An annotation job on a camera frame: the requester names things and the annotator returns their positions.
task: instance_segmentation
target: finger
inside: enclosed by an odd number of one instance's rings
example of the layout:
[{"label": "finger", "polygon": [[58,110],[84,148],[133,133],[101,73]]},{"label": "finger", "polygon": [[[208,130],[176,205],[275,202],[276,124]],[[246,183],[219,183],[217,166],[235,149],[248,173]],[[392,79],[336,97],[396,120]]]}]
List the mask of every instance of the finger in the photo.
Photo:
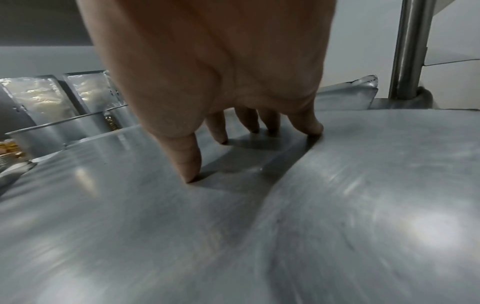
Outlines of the finger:
[{"label": "finger", "polygon": [[280,113],[270,109],[258,109],[258,115],[270,132],[280,129]]},{"label": "finger", "polygon": [[223,111],[207,115],[205,124],[213,139],[218,143],[224,144],[229,140],[227,130],[225,129],[225,114]]},{"label": "finger", "polygon": [[156,138],[184,182],[193,181],[202,166],[202,155],[195,133],[178,138],[166,136]]},{"label": "finger", "polygon": [[324,131],[324,126],[315,117],[313,104],[300,113],[288,115],[288,119],[295,129],[307,135],[320,136]]},{"label": "finger", "polygon": [[235,113],[241,124],[243,124],[250,132],[258,133],[260,131],[259,115],[256,110],[246,107],[237,107],[235,108]]}]

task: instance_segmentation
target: stainless steel countertop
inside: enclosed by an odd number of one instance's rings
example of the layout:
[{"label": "stainless steel countertop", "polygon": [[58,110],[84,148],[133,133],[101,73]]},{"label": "stainless steel countertop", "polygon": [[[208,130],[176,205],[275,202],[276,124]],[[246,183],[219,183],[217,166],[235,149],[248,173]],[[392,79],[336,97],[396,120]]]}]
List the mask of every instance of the stainless steel countertop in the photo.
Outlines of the stainless steel countertop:
[{"label": "stainless steel countertop", "polygon": [[0,302],[479,303],[480,113],[317,115],[229,113],[190,185],[140,127],[41,162],[0,197]]}]

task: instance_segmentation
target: hand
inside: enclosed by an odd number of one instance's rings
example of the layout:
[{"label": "hand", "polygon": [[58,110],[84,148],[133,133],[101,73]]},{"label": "hand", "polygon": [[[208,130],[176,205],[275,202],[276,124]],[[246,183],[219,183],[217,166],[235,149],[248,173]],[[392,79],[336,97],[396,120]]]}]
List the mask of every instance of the hand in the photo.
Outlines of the hand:
[{"label": "hand", "polygon": [[251,132],[280,114],[308,135],[335,0],[78,0],[97,51],[185,182],[202,164],[195,130],[228,140],[223,110]]}]

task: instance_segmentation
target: metal pole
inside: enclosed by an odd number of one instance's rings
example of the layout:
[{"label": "metal pole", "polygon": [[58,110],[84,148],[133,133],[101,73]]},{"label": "metal pole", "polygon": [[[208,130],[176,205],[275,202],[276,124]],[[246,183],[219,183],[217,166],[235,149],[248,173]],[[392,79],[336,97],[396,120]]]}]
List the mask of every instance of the metal pole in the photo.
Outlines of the metal pole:
[{"label": "metal pole", "polygon": [[403,0],[391,73],[391,99],[417,96],[436,0]]}]

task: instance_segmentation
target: stainless steel table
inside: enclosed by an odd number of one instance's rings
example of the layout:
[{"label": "stainless steel table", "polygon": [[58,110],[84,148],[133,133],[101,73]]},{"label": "stainless steel table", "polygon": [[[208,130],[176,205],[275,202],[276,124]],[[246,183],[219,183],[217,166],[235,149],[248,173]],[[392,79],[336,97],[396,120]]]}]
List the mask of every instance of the stainless steel table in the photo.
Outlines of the stainless steel table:
[{"label": "stainless steel table", "polygon": [[2,304],[479,303],[480,113],[318,112],[185,185],[140,127],[69,147],[0,198]]}]

